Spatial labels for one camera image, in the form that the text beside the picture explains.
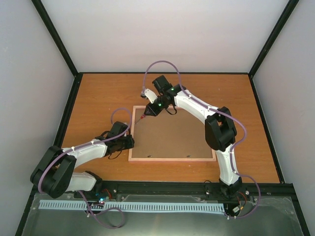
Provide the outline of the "pink photo frame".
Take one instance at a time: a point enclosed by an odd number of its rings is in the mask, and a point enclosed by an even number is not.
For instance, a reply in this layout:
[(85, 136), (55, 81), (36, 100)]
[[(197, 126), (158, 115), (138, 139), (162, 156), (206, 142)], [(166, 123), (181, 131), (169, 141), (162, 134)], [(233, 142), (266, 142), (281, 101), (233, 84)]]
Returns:
[(143, 115), (145, 106), (134, 106), (131, 135), (134, 148), (131, 161), (215, 162), (216, 154), (205, 141), (202, 122), (183, 109), (170, 115), (162, 111), (157, 117)]

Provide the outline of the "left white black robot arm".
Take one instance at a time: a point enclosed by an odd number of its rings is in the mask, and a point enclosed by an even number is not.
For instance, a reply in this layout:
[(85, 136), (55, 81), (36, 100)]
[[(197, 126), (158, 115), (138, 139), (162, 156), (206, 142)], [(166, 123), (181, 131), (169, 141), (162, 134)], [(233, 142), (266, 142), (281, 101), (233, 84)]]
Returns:
[(130, 126), (117, 121), (109, 131), (88, 143), (70, 148), (49, 147), (33, 170), (30, 181), (40, 193), (54, 199), (65, 192), (80, 190), (97, 198), (102, 194), (102, 179), (90, 171), (76, 173), (74, 170), (94, 159), (110, 157), (133, 147)]

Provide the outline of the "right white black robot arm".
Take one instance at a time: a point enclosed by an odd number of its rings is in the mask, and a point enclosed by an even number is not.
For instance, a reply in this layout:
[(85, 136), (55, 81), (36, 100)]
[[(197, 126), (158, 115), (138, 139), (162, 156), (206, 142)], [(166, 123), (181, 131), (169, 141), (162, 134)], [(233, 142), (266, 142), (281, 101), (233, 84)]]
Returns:
[(216, 153), (220, 169), (220, 190), (226, 199), (233, 198), (242, 186), (234, 154), (237, 130), (230, 110), (211, 106), (194, 96), (181, 84), (173, 86), (165, 76), (159, 76), (152, 84), (158, 94), (142, 86), (141, 97), (149, 100), (144, 115), (158, 116), (169, 106), (181, 108), (204, 124), (205, 141)]

